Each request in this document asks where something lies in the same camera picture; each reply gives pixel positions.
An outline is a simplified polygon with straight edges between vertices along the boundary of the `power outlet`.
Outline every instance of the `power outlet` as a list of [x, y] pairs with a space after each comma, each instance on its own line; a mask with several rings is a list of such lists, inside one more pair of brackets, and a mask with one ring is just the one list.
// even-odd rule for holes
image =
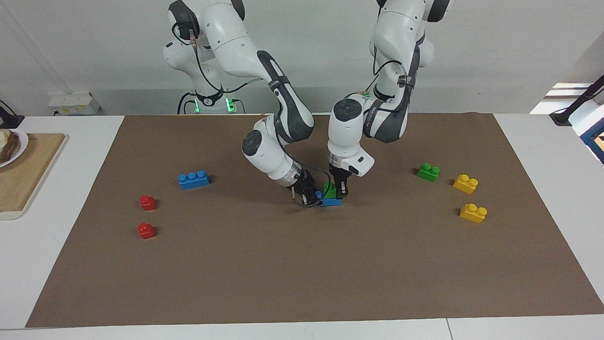
[[48, 106], [54, 116], [91, 116], [101, 110], [89, 92], [52, 95]]

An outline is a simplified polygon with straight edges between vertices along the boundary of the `plate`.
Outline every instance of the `plate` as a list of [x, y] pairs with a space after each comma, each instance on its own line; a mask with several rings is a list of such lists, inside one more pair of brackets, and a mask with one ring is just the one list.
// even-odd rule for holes
[[17, 151], [14, 152], [13, 156], [10, 157], [9, 160], [7, 160], [4, 163], [0, 163], [0, 168], [3, 166], [7, 166], [10, 163], [13, 163], [14, 160], [16, 160], [17, 158], [19, 158], [19, 156], [23, 153], [23, 151], [25, 151], [25, 148], [27, 147], [27, 143], [30, 141], [29, 137], [27, 137], [27, 134], [23, 131], [19, 131], [19, 130], [11, 130], [14, 134], [17, 135], [17, 137], [19, 138], [19, 144], [17, 146]]

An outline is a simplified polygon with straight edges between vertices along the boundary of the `wooden cutting board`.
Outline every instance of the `wooden cutting board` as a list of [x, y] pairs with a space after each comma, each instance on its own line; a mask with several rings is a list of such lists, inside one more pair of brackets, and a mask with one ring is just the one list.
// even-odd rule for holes
[[0, 220], [14, 220], [25, 213], [67, 137], [61, 133], [27, 136], [25, 151], [0, 168]]

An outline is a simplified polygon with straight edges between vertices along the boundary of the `white table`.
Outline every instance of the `white table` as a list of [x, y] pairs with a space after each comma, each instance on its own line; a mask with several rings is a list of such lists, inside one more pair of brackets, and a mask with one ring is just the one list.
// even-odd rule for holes
[[[602, 299], [604, 209], [595, 197], [604, 166], [547, 116], [496, 118]], [[0, 339], [604, 339], [604, 315], [23, 330], [122, 120], [29, 117], [21, 125], [69, 140], [27, 213], [0, 221]]]

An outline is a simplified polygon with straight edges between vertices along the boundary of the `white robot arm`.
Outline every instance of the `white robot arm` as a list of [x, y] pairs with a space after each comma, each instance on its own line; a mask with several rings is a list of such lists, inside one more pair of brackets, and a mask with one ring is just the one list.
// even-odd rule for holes
[[215, 72], [202, 63], [214, 57], [228, 74], [268, 83], [280, 109], [254, 125], [242, 151], [270, 179], [300, 195], [303, 205], [315, 205], [314, 179], [283, 147], [307, 139], [314, 127], [313, 117], [275, 59], [252, 41], [243, 24], [241, 0], [177, 0], [169, 12], [176, 39], [166, 45], [164, 56], [170, 66], [191, 77], [202, 102], [213, 105], [226, 93], [215, 85]]
[[349, 94], [333, 107], [329, 120], [329, 171], [336, 196], [348, 195], [347, 179], [362, 177], [374, 159], [361, 147], [362, 134], [384, 143], [405, 132], [407, 110], [417, 69], [430, 62], [434, 46], [425, 37], [425, 23], [440, 21], [449, 0], [377, 0], [380, 15], [370, 50], [378, 69], [377, 84], [369, 93]]

